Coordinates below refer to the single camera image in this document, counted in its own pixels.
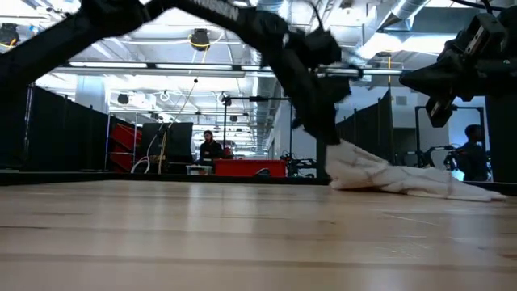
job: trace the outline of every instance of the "red toolbox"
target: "red toolbox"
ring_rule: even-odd
[[[285,161],[278,160],[215,160],[216,175],[252,177],[262,169],[268,169],[271,177],[285,178]]]

